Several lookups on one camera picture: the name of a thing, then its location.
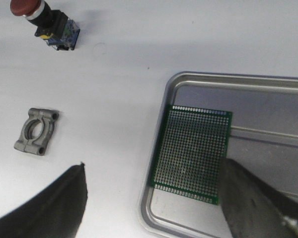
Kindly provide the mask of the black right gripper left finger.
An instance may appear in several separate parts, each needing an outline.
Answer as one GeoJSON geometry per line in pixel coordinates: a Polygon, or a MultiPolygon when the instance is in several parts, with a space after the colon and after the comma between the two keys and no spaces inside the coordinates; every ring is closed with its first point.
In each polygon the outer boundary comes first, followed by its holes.
{"type": "Polygon", "coordinates": [[[74,238],[86,203],[84,164],[71,166],[36,196],[0,218],[0,238],[74,238]]]}

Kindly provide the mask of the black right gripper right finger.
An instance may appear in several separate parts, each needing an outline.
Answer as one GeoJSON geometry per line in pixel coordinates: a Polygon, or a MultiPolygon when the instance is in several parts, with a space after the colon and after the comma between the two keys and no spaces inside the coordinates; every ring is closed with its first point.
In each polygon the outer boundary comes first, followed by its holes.
{"type": "Polygon", "coordinates": [[[298,203],[222,158],[219,201],[234,238],[298,238],[298,203]]]}

